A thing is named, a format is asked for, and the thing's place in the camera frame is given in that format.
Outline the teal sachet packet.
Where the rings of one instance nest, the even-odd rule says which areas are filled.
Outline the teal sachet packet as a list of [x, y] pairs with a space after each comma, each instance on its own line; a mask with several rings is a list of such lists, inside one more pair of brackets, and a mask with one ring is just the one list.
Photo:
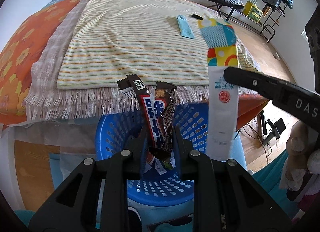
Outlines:
[[178, 27], [180, 29], [180, 35], [185, 38], [195, 39], [193, 31], [183, 15], [177, 16]]

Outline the striped yellow towel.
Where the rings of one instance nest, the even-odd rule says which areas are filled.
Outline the striped yellow towel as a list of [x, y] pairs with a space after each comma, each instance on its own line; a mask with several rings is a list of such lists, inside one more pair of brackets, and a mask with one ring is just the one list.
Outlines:
[[[195, 39], [180, 35], [178, 15]], [[207, 86], [208, 46], [200, 18], [218, 14], [187, 0], [90, 0], [76, 22], [57, 88], [110, 88], [130, 74], [147, 85]]]

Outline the fringed beige blanket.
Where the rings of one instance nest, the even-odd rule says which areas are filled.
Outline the fringed beige blanket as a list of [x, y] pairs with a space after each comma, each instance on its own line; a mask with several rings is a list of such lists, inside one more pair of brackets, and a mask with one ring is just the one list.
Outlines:
[[31, 67], [31, 85], [25, 98], [28, 120], [76, 119], [121, 113], [137, 108], [137, 103], [124, 98], [117, 87], [59, 90], [58, 73], [67, 47], [82, 11], [90, 0], [65, 0], [75, 4], [65, 14], [60, 25], [49, 34], [48, 41], [40, 48], [37, 62]]

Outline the orange floral bed sheet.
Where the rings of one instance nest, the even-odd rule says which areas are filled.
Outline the orange floral bed sheet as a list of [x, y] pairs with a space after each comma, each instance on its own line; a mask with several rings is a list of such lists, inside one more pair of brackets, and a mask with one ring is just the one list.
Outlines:
[[28, 121], [25, 98], [31, 85], [31, 67], [49, 34], [60, 25], [75, 4], [56, 4], [31, 15], [16, 30], [1, 52], [1, 123], [25, 125]]

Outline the yellow plastic crate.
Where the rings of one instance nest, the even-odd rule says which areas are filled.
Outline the yellow plastic crate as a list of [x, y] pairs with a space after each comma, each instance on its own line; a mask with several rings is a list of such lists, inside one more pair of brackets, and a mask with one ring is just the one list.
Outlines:
[[242, 14], [255, 21], [256, 23], [259, 23], [263, 16], [263, 12], [250, 1], [247, 1], [247, 3], [245, 4]]

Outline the long white colourful packet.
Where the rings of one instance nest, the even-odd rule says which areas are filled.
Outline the long white colourful packet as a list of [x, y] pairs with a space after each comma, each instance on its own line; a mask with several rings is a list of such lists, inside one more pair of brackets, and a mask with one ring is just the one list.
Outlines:
[[220, 18], [199, 21], [199, 29], [208, 46], [209, 79], [208, 137], [206, 154], [225, 161], [232, 148], [238, 119], [238, 86], [227, 82], [224, 71], [238, 67], [236, 35], [232, 26]]

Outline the brown chocolate bar wrapper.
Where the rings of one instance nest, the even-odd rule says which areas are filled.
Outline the brown chocolate bar wrapper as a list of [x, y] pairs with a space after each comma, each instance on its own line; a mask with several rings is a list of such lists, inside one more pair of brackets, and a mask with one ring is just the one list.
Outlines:
[[136, 74], [117, 81], [122, 95], [136, 99], [146, 129], [145, 162], [154, 164], [159, 175], [172, 170], [173, 121], [176, 109], [176, 89], [172, 83], [157, 82], [153, 92]]

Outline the blue plastic basket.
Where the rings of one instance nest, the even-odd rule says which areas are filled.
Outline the blue plastic basket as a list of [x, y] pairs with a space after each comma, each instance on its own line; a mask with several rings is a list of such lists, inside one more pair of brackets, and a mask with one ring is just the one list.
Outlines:
[[[208, 116], [208, 103], [188, 103], [176, 106], [173, 120], [182, 138], [191, 141], [194, 149], [203, 153], [207, 147]], [[140, 134], [143, 125], [140, 110], [101, 116], [95, 134], [97, 159], [110, 158], [125, 149], [127, 142]], [[153, 159], [145, 164], [141, 179], [127, 180], [127, 197], [153, 207], [178, 205], [193, 199], [194, 182], [180, 180], [173, 155], [168, 166]]]

